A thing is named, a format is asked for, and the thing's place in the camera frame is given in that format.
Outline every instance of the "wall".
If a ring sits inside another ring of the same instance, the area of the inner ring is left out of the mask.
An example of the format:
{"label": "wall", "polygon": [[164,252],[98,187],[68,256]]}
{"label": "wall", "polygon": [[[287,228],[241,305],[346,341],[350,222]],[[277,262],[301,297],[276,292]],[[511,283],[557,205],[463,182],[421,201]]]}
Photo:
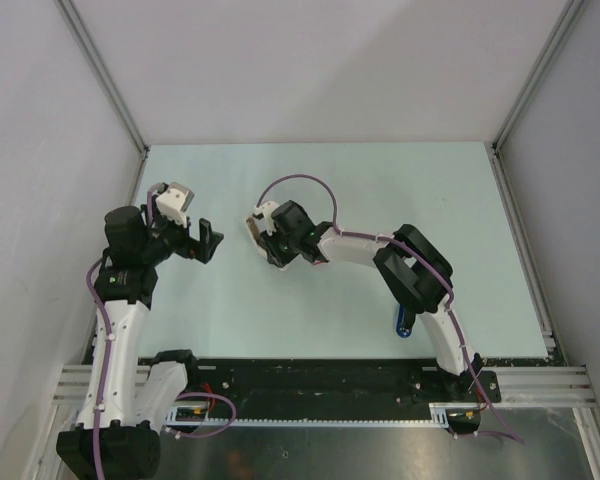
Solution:
{"label": "wall", "polygon": [[145,140],[492,140],[566,0],[76,0]]}
{"label": "wall", "polygon": [[504,148],[570,359],[600,401],[600,0]]}
{"label": "wall", "polygon": [[84,276],[138,161],[54,3],[0,1],[0,479],[83,348]]}

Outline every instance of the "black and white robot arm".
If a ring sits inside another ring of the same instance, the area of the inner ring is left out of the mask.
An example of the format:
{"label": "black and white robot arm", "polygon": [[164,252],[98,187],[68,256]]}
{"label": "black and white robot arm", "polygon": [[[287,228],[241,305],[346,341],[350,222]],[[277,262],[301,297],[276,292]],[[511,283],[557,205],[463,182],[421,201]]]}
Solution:
{"label": "black and white robot arm", "polygon": [[80,479],[100,479],[105,472],[106,478],[153,476],[168,410],[186,387],[197,386],[190,351],[161,352],[136,396],[138,345],[158,281],[156,266],[174,253],[206,264],[224,238],[204,219],[199,220],[199,240],[191,238],[185,211],[193,192],[177,183],[155,187],[143,206],[144,218],[135,206],[105,216],[109,246],[88,275],[99,306],[92,373],[76,428],[60,433],[56,444],[60,457]]}
{"label": "black and white robot arm", "polygon": [[315,225],[293,201],[283,205],[264,202],[254,207],[246,222],[259,253],[281,270],[297,256],[310,263],[351,262],[376,268],[396,301],[405,308],[408,328],[413,326],[416,314],[419,315],[441,369],[453,375],[463,374],[468,368],[463,349],[475,362],[475,370],[481,368],[480,357],[471,345],[466,341],[461,345],[450,317],[454,307],[439,280],[418,261],[409,266],[409,255],[390,241],[382,240],[392,238],[408,245],[451,285],[451,265],[414,226],[403,225],[391,234],[350,236],[339,232],[332,222]]}

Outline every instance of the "gray wall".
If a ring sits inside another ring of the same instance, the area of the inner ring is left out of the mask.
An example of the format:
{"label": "gray wall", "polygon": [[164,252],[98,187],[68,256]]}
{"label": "gray wall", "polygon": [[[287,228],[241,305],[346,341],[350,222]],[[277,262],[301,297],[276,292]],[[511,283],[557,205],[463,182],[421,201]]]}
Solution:
{"label": "gray wall", "polygon": [[570,359],[600,401],[600,0],[593,0],[504,161]]}
{"label": "gray wall", "polygon": [[54,2],[0,0],[0,479],[83,347],[84,276],[138,160]]}

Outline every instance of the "white table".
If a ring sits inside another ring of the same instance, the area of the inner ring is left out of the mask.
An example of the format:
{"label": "white table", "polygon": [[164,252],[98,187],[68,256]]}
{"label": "white table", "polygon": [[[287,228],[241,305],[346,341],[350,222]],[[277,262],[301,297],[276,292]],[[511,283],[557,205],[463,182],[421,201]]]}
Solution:
{"label": "white table", "polygon": [[[485,357],[543,357],[546,348],[484,145],[357,143],[154,146],[137,203],[159,181],[194,190],[189,207],[224,233],[208,265],[173,257],[158,268],[140,354],[190,348],[200,357],[422,358],[434,351],[416,322],[395,333],[397,304],[368,267],[302,259],[279,272],[253,247],[244,218],[278,177],[325,180],[345,229],[417,226],[454,268],[456,304]],[[313,221],[331,201],[308,180],[285,182],[268,199],[293,199]]]}

